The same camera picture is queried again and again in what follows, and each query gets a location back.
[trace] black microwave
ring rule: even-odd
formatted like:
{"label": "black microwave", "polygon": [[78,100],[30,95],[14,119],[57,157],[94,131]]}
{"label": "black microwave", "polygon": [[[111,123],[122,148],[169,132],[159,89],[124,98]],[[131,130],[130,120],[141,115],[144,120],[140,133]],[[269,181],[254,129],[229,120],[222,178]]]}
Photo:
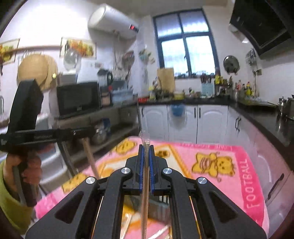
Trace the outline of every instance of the black microwave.
{"label": "black microwave", "polygon": [[49,107],[54,118],[90,113],[101,108],[99,84],[85,82],[62,85],[49,91]]}
{"label": "black microwave", "polygon": [[266,57],[294,48],[293,11],[292,0],[236,0],[230,23]]}

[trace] hand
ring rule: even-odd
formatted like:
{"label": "hand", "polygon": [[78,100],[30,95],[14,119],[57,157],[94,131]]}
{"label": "hand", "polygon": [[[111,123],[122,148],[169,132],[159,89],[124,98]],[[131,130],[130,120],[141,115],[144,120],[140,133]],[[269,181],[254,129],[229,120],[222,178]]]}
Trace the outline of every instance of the hand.
{"label": "hand", "polygon": [[[12,167],[18,166],[22,162],[21,157],[18,155],[8,154],[4,162],[3,177],[6,186],[12,192],[17,192],[16,184],[14,182],[14,176]],[[38,185],[41,179],[42,169],[41,160],[38,156],[27,159],[28,167],[23,171],[22,177],[24,182],[33,185]]]}

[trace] green sleeve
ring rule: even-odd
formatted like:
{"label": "green sleeve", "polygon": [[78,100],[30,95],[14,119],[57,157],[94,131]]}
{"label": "green sleeve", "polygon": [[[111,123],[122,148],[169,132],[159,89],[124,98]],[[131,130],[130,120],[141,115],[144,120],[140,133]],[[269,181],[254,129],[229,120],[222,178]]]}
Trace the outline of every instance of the green sleeve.
{"label": "green sleeve", "polygon": [[4,161],[0,164],[0,207],[12,226],[23,235],[31,223],[33,208],[21,205],[9,194],[4,185],[3,166]]}

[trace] black countertop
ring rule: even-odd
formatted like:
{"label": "black countertop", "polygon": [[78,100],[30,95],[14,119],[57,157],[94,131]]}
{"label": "black countertop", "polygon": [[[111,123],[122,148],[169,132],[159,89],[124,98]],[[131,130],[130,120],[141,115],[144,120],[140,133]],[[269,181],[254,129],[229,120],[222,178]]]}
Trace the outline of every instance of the black countertop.
{"label": "black countertop", "polygon": [[294,170],[294,121],[278,116],[276,111],[265,108],[246,107],[229,98],[160,100],[139,103],[139,105],[228,105],[248,119],[277,149],[291,170]]}

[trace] blue plastic basket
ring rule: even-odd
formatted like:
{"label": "blue plastic basket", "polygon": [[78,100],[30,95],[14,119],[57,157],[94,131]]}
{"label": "blue plastic basket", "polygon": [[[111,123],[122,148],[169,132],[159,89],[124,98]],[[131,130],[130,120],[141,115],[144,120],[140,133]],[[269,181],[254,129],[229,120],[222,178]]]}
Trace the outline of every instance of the blue plastic basket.
{"label": "blue plastic basket", "polygon": [[185,109],[184,104],[171,105],[171,111],[173,115],[176,117],[181,117],[183,115],[184,109]]}

